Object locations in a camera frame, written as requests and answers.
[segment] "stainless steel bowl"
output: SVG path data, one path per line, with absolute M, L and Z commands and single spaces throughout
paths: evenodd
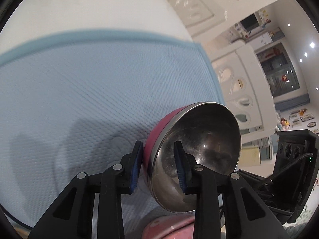
M 236 169 L 240 130 L 229 109 L 213 102 L 196 103 L 178 112 L 159 134 L 151 152 L 147 180 L 152 196 L 168 211 L 194 211 L 196 196 L 185 195 L 179 186 L 173 144 L 180 140 L 186 153 L 218 173 Z

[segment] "small framed picture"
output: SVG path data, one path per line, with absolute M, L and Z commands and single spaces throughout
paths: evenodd
M 300 119 L 293 119 L 292 120 L 292 127 L 298 127 L 298 126 L 301 126 Z
M 295 118 L 297 118 L 297 117 L 298 117 L 297 114 L 293 114 L 293 115 L 290 115 L 290 116 L 289 116 L 289 119 L 292 120 L 292 119 L 295 119 Z
M 312 114 L 305 114 L 300 117 L 302 122 L 308 121 L 308 120 L 313 120 L 315 117 Z
M 297 113 L 299 113 L 299 112 L 300 112 L 300 110 L 294 110 L 294 111 L 290 112 L 289 114 L 290 114 L 290 115 L 293 115 L 293 114 L 297 114 Z
M 307 127 L 314 127 L 315 125 L 317 125 L 316 122 L 310 122 L 308 123 Z
M 316 129 L 312 130 L 312 133 L 315 133 L 316 135 L 318 135 L 319 134 L 319 130 L 316 128 Z

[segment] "pink bowl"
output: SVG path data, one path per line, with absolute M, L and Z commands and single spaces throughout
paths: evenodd
M 148 168 L 149 159 L 150 159 L 152 149 L 153 149 L 154 144 L 155 144 L 156 140 L 158 139 L 160 133 L 163 131 L 163 129 L 166 127 L 166 125 L 172 120 L 172 118 L 186 107 L 187 106 L 181 107 L 181 108 L 167 114 L 164 118 L 162 118 L 160 120 L 160 122 L 156 125 L 156 127 L 150 132 L 150 135 L 147 138 L 147 141 L 145 143 L 144 154 L 143 154 L 143 168 L 144 168 L 145 174 L 146 174 L 146 171 Z
M 142 239 L 192 239 L 194 220 L 194 215 L 159 217 L 145 227 L 142 234 Z

